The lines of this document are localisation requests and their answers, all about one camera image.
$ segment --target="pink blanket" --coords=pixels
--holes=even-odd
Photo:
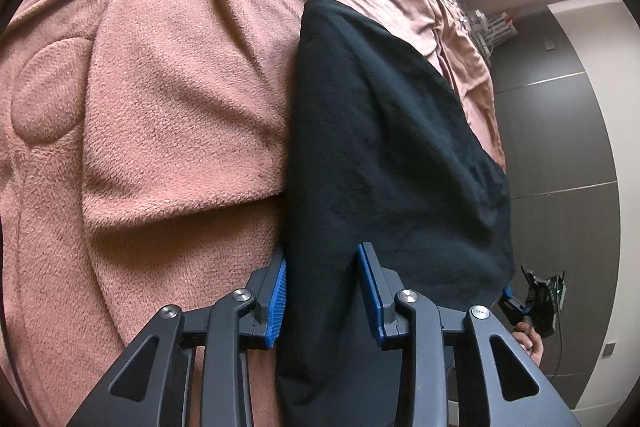
[[[2,36],[6,313],[42,425],[68,421],[159,307],[209,305],[267,263],[305,1],[25,0]],[[503,163],[456,6],[339,1],[424,54]],[[275,426],[273,353],[251,372],[255,424]]]

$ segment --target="metal screw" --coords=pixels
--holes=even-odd
[[[244,302],[248,301],[251,298],[251,290],[246,288],[241,288],[239,290],[234,291],[231,296],[234,298],[234,301]]]
[[[415,302],[418,300],[418,294],[413,290],[400,290],[398,292],[398,298],[402,302]]]
[[[476,306],[471,306],[471,314],[476,318],[476,319],[488,319],[489,315],[491,315],[491,312],[489,311],[488,308],[482,306],[482,305],[476,305]]]
[[[173,304],[163,307],[160,310],[160,316],[164,319],[172,319],[178,314],[179,308]]]

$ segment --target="black cable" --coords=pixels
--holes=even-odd
[[[27,411],[31,415],[33,419],[36,416],[33,414],[33,409],[31,408],[31,404],[29,399],[27,398],[27,393],[24,390],[24,386],[22,385],[22,380],[20,379],[20,373],[18,372],[18,368],[15,365],[14,354],[11,349],[11,343],[9,342],[9,332],[6,325],[6,315],[4,314],[4,292],[2,291],[2,258],[4,253],[4,240],[2,238],[2,224],[0,223],[0,332],[2,333],[2,339],[4,340],[4,350],[6,352],[6,357],[9,361],[9,368],[11,368],[11,373],[14,377],[15,384],[18,387],[18,391],[20,392],[20,396],[22,397],[22,402],[26,407]]]
[[[558,376],[558,371],[560,371],[560,363],[562,362],[562,325],[560,323],[560,302],[558,300],[558,291],[556,293],[556,309],[558,309],[558,336],[560,338],[560,355],[558,356],[558,363],[556,363],[556,370],[554,371],[553,376],[549,382],[554,383],[554,380]]]

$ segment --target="black pants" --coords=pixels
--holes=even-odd
[[[443,77],[334,0],[302,17],[287,170],[277,384],[291,427],[384,427],[401,356],[367,326],[354,252],[436,304],[490,306],[513,274],[507,179]]]

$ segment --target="ribbed blue pad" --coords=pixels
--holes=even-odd
[[[358,269],[360,270],[360,286],[364,297],[364,307],[369,319],[371,336],[379,346],[385,340],[385,328],[382,318],[382,299],[371,273],[369,259],[363,245],[358,245]]]
[[[271,294],[269,301],[269,310],[267,313],[267,330],[264,338],[269,349],[276,343],[280,336],[280,328],[282,327],[282,318],[284,317],[284,307],[287,302],[287,261],[282,260],[276,285]]]

